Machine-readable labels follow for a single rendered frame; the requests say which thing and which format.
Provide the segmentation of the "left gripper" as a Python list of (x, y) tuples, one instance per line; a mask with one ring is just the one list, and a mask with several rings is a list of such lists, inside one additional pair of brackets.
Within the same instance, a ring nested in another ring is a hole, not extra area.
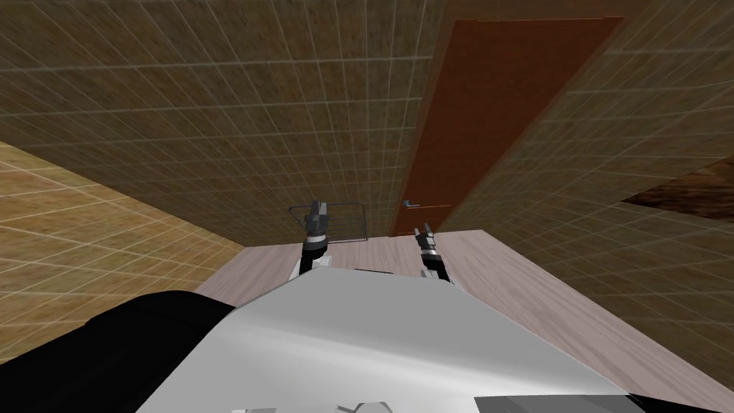
[(306, 232), (326, 232), (329, 216), (322, 214), (322, 203), (313, 200), (310, 214), (306, 215)]

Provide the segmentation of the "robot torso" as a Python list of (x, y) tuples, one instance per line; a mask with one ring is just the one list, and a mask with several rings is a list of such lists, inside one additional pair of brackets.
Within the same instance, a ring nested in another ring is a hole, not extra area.
[(225, 316), (137, 413), (643, 413), (443, 280), (319, 267)]

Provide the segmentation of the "reddish brown door leaf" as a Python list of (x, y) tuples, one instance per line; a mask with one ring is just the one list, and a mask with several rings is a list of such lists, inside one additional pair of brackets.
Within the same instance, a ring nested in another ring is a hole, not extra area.
[(456, 21), (394, 234), (439, 228), (621, 21)]

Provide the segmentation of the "dark brown wooden board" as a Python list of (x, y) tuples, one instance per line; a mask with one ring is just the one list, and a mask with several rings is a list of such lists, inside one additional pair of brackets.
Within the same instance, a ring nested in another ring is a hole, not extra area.
[(647, 189), (624, 203), (734, 223), (734, 156)]

